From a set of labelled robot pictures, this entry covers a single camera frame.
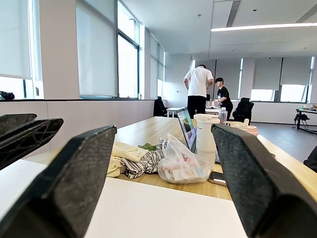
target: ceiling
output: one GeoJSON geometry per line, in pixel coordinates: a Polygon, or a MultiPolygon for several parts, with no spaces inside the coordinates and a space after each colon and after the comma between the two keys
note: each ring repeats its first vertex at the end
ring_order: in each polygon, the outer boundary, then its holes
{"type": "MultiPolygon", "coordinates": [[[[169,54],[192,54],[198,60],[317,55],[317,27],[211,32],[211,26],[229,23],[231,0],[123,2],[169,54]]],[[[316,4],[317,0],[241,0],[232,12],[232,26],[295,23],[302,16],[309,16],[304,22],[317,22],[312,11],[317,11],[316,4]]]]}

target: gray floor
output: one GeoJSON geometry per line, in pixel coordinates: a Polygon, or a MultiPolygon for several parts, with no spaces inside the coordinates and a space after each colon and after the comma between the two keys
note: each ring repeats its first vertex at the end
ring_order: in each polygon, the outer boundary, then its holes
{"type": "Polygon", "coordinates": [[[317,145],[317,136],[308,132],[292,129],[291,125],[252,123],[259,134],[283,149],[299,161],[307,159],[317,145]]]}

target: water bottle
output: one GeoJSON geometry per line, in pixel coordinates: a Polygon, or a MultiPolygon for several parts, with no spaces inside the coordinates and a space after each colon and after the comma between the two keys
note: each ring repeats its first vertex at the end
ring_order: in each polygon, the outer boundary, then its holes
{"type": "Polygon", "coordinates": [[[196,114],[194,119],[197,120],[197,154],[211,161],[211,169],[214,168],[216,158],[216,144],[214,142],[211,126],[218,124],[219,119],[216,115],[196,114]]]}
{"type": "Polygon", "coordinates": [[[226,125],[227,116],[228,116],[228,111],[226,111],[226,108],[221,108],[221,110],[219,111],[220,124],[226,125]]]}

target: plastic bag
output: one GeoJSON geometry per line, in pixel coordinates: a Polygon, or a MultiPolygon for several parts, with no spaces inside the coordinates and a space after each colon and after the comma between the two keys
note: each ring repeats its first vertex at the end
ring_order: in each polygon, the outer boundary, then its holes
{"type": "Polygon", "coordinates": [[[192,153],[176,137],[168,134],[163,143],[165,158],[158,164],[159,176],[171,183],[205,182],[211,172],[211,160],[192,153]]]}

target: striped cloth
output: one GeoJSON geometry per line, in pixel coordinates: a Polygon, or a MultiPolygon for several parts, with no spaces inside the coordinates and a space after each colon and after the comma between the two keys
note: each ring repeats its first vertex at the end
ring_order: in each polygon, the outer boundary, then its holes
{"type": "Polygon", "coordinates": [[[124,174],[129,179],[140,177],[143,173],[153,174],[158,171],[158,164],[164,158],[162,151],[163,140],[159,140],[160,144],[156,145],[157,150],[149,151],[138,162],[122,158],[121,164],[125,167],[124,174]]]}

